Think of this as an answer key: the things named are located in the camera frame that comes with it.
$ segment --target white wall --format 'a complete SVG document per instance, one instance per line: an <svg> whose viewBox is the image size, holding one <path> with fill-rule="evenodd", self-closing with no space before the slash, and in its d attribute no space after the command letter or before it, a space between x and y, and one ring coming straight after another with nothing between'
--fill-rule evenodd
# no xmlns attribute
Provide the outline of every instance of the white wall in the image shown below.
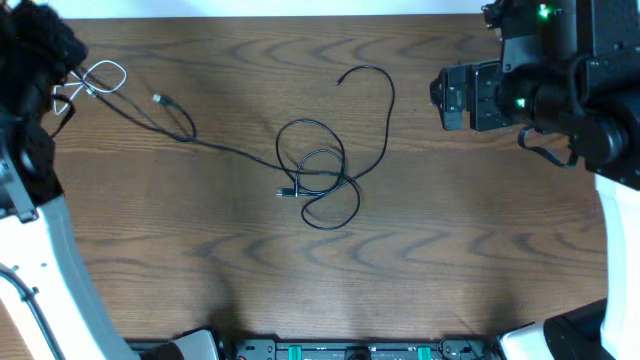
<svg viewBox="0 0 640 360"><path fill-rule="evenodd" d="M15 4L19 0L10 0ZM318 16L479 13L493 0L39 0L62 17Z"/></svg>

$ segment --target wood grain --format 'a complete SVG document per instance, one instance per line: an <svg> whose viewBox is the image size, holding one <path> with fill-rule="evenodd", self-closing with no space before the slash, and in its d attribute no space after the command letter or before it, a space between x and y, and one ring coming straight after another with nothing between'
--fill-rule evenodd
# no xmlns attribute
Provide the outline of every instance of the wood grain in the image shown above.
<svg viewBox="0 0 640 360"><path fill-rule="evenodd" d="M491 59L479 16L71 21L91 49L129 72L124 92L170 95L200 136L275 161L282 125L313 118L345 143L361 212L321 232L286 177L232 154L176 144L78 97L57 139L57 172L78 246L118 330L166 338L206 324L282 338L491 334L606 296L603 218L593 176L517 148L517 129L444 132L429 105L440 68ZM99 74L115 82L117 73ZM55 127L52 116L45 120ZM283 140L294 160L329 140L308 127ZM559 138L538 139L552 148ZM314 207L324 223L354 206L342 190ZM0 357L28 353L5 313Z"/></svg>

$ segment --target green led light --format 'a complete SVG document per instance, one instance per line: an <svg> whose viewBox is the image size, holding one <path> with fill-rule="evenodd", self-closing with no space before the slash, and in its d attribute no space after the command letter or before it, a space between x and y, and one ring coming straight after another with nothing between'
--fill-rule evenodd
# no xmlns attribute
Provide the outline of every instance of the green led light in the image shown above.
<svg viewBox="0 0 640 360"><path fill-rule="evenodd" d="M542 4L540 5L540 11L538 11L538 14L540 14L540 16L546 20L547 18L549 18L549 14L551 14L551 9L549 9L547 5Z"/></svg>

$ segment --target green connector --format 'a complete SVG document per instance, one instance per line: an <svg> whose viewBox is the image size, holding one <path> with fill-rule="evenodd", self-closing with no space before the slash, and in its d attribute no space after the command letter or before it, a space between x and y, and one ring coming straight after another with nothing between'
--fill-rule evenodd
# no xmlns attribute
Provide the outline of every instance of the green connector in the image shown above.
<svg viewBox="0 0 640 360"><path fill-rule="evenodd" d="M418 360L432 360L431 358L431 348L428 347L419 347L418 348Z"/></svg>
<svg viewBox="0 0 640 360"><path fill-rule="evenodd" d="M289 360L302 360L302 347L289 346Z"/></svg>

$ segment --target usb connector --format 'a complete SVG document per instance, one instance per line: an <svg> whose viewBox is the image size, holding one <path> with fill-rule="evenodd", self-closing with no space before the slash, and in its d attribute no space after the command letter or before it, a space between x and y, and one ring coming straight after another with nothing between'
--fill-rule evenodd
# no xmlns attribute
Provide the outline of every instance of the usb connector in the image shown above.
<svg viewBox="0 0 640 360"><path fill-rule="evenodd" d="M167 106L167 105L169 105L171 103L171 101L168 98L166 98L166 97L164 97L164 96L162 96L160 94L153 95L153 101L157 102L160 105L164 105L164 106Z"/></svg>
<svg viewBox="0 0 640 360"><path fill-rule="evenodd" d="M297 197L295 189L279 188L276 190L276 197Z"/></svg>

